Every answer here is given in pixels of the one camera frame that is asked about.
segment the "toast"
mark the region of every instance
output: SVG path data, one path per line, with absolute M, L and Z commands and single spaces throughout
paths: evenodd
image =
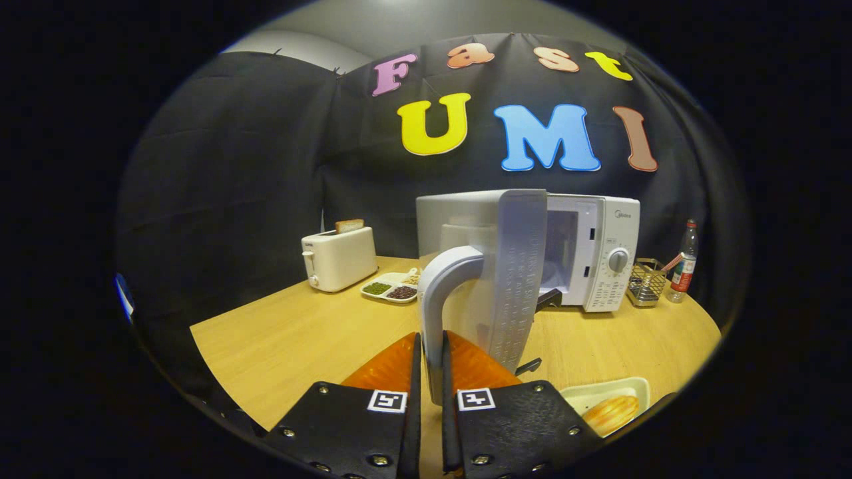
M 335 231 L 337 231 L 337 234 L 348 233 L 350 231 L 354 231 L 356 229 L 361 229 L 363 227 L 364 227 L 364 220 L 361 220 L 361 219 L 346 220 L 346 221 L 334 223 L 334 229 L 335 229 Z
M 639 400 L 631 395 L 620 395 L 600 402 L 583 414 L 583 420 L 604 437 L 629 423 L 639 412 Z

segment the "wooden table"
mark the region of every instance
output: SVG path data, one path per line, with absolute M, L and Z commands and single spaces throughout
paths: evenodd
M 378 265 L 376 274 L 346 290 L 325 293 L 303 281 L 190 328 L 216 379 L 258 424 L 272 429 L 312 383 L 340 383 L 420 330 L 417 301 L 394 304 L 359 291 L 376 275 L 407 272 L 417 260 L 379 257 Z M 719 338 L 716 323 L 690 297 L 638 309 L 625 296 L 614 313 L 548 308 L 536 314 L 521 357 L 521 364 L 544 362 L 521 379 L 546 379 L 561 390 L 641 376 L 654 404 L 696 373 Z M 440 408 L 429 399 L 426 377 L 423 369 L 420 471 L 431 478 L 441 476 Z

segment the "bottle label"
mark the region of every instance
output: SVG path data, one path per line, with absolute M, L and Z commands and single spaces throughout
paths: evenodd
M 671 276 L 671 289 L 679 292 L 686 292 L 689 288 L 689 283 L 692 281 L 692 274 L 695 271 L 695 260 L 684 259 L 675 266 L 675 273 Z

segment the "bottle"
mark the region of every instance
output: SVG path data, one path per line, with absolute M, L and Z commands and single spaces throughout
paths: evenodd
M 675 273 L 671 276 L 671 288 L 668 299 L 673 303 L 680 303 L 686 296 L 689 283 L 692 282 L 693 271 L 695 271 L 695 260 L 698 258 L 698 226 L 695 220 L 687 220 L 687 231 L 683 234 L 681 241 L 681 261 L 675 266 Z

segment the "metal basket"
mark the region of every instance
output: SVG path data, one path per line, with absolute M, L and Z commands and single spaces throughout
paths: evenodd
M 634 306 L 654 306 L 663 295 L 665 276 L 668 271 L 660 271 L 664 264 L 649 258 L 636 259 L 627 284 L 627 297 Z

